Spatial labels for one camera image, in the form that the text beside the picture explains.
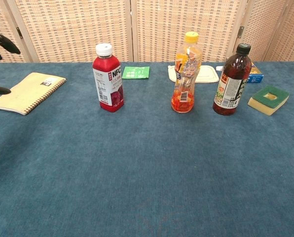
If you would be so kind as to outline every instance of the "yellow bottle cap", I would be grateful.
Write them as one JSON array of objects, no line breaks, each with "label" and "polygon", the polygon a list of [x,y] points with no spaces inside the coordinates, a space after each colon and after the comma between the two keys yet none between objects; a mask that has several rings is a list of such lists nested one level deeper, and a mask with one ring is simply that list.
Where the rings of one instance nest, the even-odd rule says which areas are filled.
[{"label": "yellow bottle cap", "polygon": [[198,33],[197,32],[186,32],[184,41],[187,43],[197,43],[198,41]]}]

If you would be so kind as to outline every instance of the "wicker panel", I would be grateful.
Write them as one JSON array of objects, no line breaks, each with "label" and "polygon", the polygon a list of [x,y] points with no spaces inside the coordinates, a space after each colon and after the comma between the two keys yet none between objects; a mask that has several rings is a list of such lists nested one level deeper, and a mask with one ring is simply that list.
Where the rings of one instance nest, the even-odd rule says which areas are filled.
[{"label": "wicker panel", "polygon": [[282,23],[271,61],[294,61],[294,2]]},{"label": "wicker panel", "polygon": [[204,61],[224,61],[239,0],[137,0],[139,61],[173,61],[187,31]]},{"label": "wicker panel", "polygon": [[[21,48],[15,41],[15,37],[13,35],[12,29],[10,28],[7,22],[7,19],[1,10],[1,7],[0,7],[0,34],[8,37],[21,50]],[[25,59],[22,54],[9,53],[2,47],[0,47],[0,55],[2,56],[2,60],[0,60],[0,62],[25,62]]]},{"label": "wicker panel", "polygon": [[251,45],[249,57],[253,61],[263,61],[285,3],[286,0],[255,0],[242,40]]},{"label": "wicker panel", "polygon": [[41,62],[90,62],[95,45],[112,44],[129,60],[126,0],[16,0]]}]

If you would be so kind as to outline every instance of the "spiral binding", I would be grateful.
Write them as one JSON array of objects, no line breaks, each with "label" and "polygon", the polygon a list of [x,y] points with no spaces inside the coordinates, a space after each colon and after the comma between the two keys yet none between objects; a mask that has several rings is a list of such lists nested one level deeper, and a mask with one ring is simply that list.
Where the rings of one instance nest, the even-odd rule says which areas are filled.
[{"label": "spiral binding", "polygon": [[31,112],[36,106],[42,103],[45,99],[47,99],[55,90],[57,90],[62,84],[66,82],[65,79],[60,80],[57,82],[51,89],[49,89],[45,94],[43,94],[40,98],[35,100],[27,109],[24,110],[26,114]]}]

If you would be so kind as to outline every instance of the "green packet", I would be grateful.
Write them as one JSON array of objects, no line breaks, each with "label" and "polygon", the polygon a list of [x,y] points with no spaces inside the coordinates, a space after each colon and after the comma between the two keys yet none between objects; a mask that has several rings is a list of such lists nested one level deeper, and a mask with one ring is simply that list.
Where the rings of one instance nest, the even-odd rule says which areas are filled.
[{"label": "green packet", "polygon": [[148,79],[149,67],[125,67],[123,79]]}]

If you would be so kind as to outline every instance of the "black bottle cap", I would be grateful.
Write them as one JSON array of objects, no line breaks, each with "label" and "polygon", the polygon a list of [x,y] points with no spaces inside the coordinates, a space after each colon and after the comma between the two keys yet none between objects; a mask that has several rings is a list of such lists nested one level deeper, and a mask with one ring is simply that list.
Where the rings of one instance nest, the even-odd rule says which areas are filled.
[{"label": "black bottle cap", "polygon": [[251,46],[247,43],[240,43],[237,46],[236,53],[242,54],[242,55],[248,55],[250,52]]}]

